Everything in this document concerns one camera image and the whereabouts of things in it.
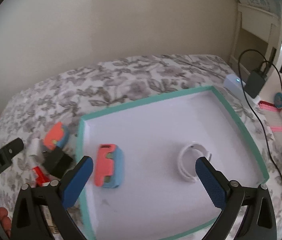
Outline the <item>white small charger cube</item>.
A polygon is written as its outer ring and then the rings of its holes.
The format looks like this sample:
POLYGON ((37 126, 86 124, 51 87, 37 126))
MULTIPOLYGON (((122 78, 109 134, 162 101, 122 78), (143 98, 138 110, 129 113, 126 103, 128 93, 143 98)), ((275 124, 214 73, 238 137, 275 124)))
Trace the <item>white small charger cube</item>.
POLYGON ((39 138, 34 138, 30 142, 29 146, 27 147, 27 153, 28 155, 36 155, 38 157, 43 156, 43 146, 39 138))

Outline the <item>round teal tin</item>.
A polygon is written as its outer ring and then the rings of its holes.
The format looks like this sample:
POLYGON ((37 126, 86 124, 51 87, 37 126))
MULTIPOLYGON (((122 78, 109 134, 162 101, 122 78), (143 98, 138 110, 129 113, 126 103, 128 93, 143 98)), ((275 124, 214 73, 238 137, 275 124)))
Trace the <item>round teal tin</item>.
POLYGON ((274 96, 274 106, 277 109, 282 109, 282 93, 278 92, 274 96))

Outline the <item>black plugged charger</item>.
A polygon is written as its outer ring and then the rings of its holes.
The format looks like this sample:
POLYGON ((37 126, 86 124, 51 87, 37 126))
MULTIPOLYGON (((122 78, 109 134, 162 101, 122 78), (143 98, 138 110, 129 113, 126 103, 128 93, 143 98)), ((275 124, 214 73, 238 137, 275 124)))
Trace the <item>black plugged charger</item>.
POLYGON ((265 85, 265 75, 261 70, 253 70, 249 75, 244 90, 249 96, 255 98, 265 85))

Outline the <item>teal white shallow box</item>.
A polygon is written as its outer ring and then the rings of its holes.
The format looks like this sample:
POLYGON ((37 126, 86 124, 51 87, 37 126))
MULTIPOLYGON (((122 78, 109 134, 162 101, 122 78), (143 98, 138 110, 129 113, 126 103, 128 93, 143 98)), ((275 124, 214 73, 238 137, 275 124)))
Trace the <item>teal white shallow box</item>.
POLYGON ((88 239, 179 239, 219 215, 201 183, 185 181, 177 158, 192 142, 211 154, 229 180, 256 187, 269 173, 240 117, 213 86, 124 103, 84 115, 76 157, 95 159, 101 144, 124 154, 123 183, 105 189, 89 179, 80 195, 88 239))

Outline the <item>pink zipper pouch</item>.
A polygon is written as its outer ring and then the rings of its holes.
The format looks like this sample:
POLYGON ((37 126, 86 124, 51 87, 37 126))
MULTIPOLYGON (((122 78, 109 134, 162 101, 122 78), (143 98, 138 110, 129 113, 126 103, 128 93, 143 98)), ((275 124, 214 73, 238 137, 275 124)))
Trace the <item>pink zipper pouch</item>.
POLYGON ((273 132, 282 132, 282 108, 277 108, 274 104, 266 101, 260 101, 258 105, 264 113, 271 130, 273 132))

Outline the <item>white shelf unit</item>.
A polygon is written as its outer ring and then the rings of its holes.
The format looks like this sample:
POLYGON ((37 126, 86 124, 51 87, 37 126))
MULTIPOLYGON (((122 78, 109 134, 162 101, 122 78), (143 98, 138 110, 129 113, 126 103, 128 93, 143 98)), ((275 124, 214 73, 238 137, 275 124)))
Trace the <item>white shelf unit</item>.
POLYGON ((253 48, 272 61, 282 73, 282 0, 238 0, 237 26, 230 55, 232 68, 240 63, 242 76, 258 66, 249 56, 238 59, 242 51, 253 48))

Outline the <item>white watch band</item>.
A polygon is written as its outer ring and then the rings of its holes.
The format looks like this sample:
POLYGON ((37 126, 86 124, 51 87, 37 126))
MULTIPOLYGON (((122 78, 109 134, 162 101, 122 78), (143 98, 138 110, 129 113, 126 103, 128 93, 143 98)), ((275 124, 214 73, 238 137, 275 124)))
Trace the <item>white watch band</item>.
POLYGON ((179 175, 189 183, 196 183, 198 176, 195 171, 195 164, 197 159, 205 157, 209 161, 212 159, 212 154, 197 142, 191 142, 185 145, 179 152, 177 157, 177 169, 179 175))

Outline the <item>black power adapter block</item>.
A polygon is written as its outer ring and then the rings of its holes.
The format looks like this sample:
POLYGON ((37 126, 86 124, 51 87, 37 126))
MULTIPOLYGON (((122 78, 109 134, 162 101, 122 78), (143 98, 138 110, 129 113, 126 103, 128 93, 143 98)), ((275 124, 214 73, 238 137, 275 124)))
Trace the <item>black power adapter block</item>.
POLYGON ((48 153, 42 166, 48 172, 48 174, 61 179, 67 169, 73 162, 73 158, 66 154, 61 148, 55 147, 48 153))

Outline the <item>white power bank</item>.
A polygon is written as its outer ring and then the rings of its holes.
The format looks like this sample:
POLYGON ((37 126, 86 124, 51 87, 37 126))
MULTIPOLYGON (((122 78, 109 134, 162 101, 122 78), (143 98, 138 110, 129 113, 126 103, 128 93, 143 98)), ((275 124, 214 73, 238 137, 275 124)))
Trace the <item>white power bank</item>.
POLYGON ((257 104, 260 102, 261 98, 260 96, 256 96, 255 98, 252 98, 251 96, 249 96, 249 94, 246 92, 246 97, 247 100, 245 99, 244 96, 244 91, 242 88, 242 84, 241 84, 241 79, 238 78, 235 74, 229 74, 225 77, 224 79, 224 83, 223 83, 224 87, 226 89, 228 89, 236 98, 238 98, 242 104, 245 107, 248 107, 248 103, 254 108, 257 106, 257 104))

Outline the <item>red white tube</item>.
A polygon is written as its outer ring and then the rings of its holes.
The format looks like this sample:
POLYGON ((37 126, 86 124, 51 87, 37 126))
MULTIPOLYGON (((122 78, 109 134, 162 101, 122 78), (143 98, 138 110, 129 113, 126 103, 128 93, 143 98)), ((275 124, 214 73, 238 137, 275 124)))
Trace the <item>red white tube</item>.
POLYGON ((42 187, 50 183, 50 179, 44 174, 44 172, 41 170, 39 166, 33 167, 32 171, 33 171, 37 186, 42 187))

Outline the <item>coral blue toy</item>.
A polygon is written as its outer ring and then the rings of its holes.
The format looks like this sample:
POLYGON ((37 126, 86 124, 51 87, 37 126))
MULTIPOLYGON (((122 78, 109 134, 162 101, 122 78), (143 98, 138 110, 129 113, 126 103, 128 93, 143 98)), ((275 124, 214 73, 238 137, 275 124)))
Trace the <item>coral blue toy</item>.
POLYGON ((125 159, 116 144, 101 144, 97 152, 94 183, 97 187, 114 189, 124 180, 125 159))
POLYGON ((43 145, 50 151, 63 149, 69 139, 69 130, 62 122, 56 123, 43 139, 43 145))

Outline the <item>floral grey white blanket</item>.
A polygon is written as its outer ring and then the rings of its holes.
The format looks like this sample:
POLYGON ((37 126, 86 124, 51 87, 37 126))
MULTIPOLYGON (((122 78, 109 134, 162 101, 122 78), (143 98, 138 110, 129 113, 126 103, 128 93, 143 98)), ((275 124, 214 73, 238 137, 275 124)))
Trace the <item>floral grey white blanket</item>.
POLYGON ((223 87, 232 72, 216 55, 132 56, 91 64, 51 77, 24 90, 8 102, 0 115, 0 148, 16 138, 28 145, 42 138, 57 122, 71 134, 88 113, 176 90, 214 86, 244 122, 269 172, 277 237, 282 238, 282 181, 279 149, 260 109, 250 111, 223 87))

